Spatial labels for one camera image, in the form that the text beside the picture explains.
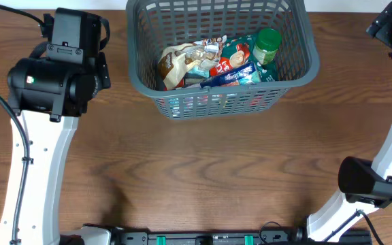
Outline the beige paper snack bag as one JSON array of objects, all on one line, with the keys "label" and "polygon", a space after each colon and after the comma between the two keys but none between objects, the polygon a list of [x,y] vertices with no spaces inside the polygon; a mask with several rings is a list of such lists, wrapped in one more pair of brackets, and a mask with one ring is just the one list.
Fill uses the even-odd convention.
[{"label": "beige paper snack bag", "polygon": [[163,81],[164,91],[174,87],[194,66],[211,69],[218,64],[227,36],[202,39],[178,46],[166,47],[157,63],[157,71]]}]

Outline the light green packet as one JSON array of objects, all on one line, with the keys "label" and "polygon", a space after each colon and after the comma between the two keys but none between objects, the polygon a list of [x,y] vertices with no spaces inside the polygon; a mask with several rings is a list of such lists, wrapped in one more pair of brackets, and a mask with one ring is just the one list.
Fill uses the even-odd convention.
[{"label": "light green packet", "polygon": [[196,65],[186,73],[186,76],[187,77],[196,76],[196,77],[201,77],[201,78],[209,78],[210,77],[210,70]]}]

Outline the green lid seasoning jar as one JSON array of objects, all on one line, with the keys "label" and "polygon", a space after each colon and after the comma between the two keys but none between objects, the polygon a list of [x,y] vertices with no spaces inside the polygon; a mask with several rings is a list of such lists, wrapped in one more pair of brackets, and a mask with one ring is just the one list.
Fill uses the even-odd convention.
[{"label": "green lid seasoning jar", "polygon": [[281,34],[275,29],[262,29],[258,32],[253,48],[253,56],[261,65],[271,63],[282,42]]}]

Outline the colourful tissue pack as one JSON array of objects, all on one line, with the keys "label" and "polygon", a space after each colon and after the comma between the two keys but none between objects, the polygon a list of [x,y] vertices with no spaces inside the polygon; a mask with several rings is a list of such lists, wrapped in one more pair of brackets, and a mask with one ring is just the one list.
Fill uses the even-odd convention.
[{"label": "colourful tissue pack", "polygon": [[237,86],[256,84],[261,82],[261,78],[255,67],[254,63],[246,63],[241,67],[229,70],[221,75],[214,76],[200,82],[201,88],[206,86],[217,87],[217,86]]}]

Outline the green Nescafe coffee pouch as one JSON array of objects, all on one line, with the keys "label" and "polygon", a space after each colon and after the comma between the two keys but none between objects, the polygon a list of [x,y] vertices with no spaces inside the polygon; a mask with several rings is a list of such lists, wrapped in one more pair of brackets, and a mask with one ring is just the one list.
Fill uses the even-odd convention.
[{"label": "green Nescafe coffee pouch", "polygon": [[277,81],[278,72],[274,58],[278,50],[260,48],[257,45],[258,37],[258,33],[253,33],[235,39],[228,39],[223,46],[220,61],[209,71],[210,77],[221,75],[247,63],[253,63],[257,68],[260,81]]}]

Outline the orange snack bar packet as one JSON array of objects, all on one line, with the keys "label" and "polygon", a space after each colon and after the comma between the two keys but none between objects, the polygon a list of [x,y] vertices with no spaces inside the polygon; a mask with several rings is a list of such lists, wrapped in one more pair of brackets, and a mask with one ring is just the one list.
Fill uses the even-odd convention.
[{"label": "orange snack bar packet", "polygon": [[198,86],[198,84],[200,84],[204,80],[205,78],[183,78],[174,88],[182,89],[182,88]]}]

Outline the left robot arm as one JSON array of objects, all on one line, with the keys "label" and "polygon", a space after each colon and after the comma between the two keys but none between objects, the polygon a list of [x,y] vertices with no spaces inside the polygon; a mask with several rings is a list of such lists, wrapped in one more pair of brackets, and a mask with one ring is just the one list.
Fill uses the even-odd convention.
[{"label": "left robot arm", "polygon": [[61,232],[59,200],[69,146],[97,93],[111,86],[103,49],[107,19],[58,8],[46,14],[44,41],[7,75],[2,100],[12,124],[12,162],[0,222],[0,244],[111,244],[95,225]]}]

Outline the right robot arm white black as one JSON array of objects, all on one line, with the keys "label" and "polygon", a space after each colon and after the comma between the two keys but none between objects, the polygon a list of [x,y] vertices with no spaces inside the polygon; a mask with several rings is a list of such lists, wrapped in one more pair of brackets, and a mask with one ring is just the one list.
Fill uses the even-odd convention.
[{"label": "right robot arm white black", "polygon": [[[392,1],[367,28],[367,34],[391,49]],[[392,125],[373,160],[346,157],[338,172],[338,189],[317,212],[309,215],[306,228],[296,233],[300,242],[335,244],[361,218],[392,203]]]}]

